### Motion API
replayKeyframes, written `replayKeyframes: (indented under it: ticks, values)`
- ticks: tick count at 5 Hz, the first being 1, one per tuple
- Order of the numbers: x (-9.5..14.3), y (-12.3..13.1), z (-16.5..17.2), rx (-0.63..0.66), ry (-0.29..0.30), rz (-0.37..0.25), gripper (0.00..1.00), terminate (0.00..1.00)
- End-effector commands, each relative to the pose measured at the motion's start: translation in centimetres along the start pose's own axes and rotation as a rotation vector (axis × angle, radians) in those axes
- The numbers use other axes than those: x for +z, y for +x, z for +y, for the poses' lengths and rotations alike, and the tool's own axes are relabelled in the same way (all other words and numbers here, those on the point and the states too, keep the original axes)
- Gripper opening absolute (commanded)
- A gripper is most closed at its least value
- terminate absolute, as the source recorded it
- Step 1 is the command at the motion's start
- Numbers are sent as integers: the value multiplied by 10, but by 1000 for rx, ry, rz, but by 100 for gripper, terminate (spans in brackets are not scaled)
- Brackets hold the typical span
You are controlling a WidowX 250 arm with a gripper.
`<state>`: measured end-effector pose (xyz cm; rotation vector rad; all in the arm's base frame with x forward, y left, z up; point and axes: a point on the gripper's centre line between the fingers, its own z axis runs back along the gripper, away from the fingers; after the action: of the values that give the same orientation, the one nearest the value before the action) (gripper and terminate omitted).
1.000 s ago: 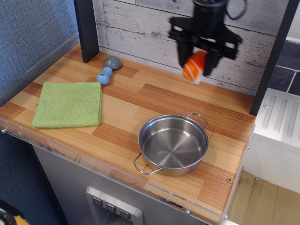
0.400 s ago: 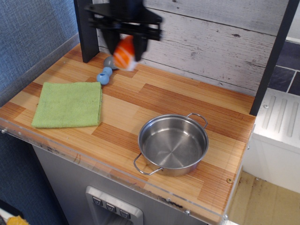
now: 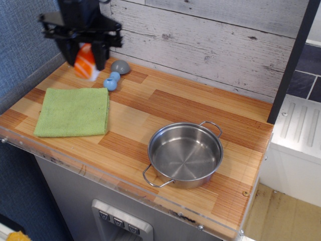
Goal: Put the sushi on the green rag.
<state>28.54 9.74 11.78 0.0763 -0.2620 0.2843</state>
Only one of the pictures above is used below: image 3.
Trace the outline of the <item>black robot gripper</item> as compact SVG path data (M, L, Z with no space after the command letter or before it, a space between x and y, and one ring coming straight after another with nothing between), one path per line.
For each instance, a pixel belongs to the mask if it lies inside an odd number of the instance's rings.
M75 65L79 43L91 43L97 70L105 68L110 47L121 47L122 25L100 11L109 1L58 1L59 10L40 14L45 38L55 40L66 61Z

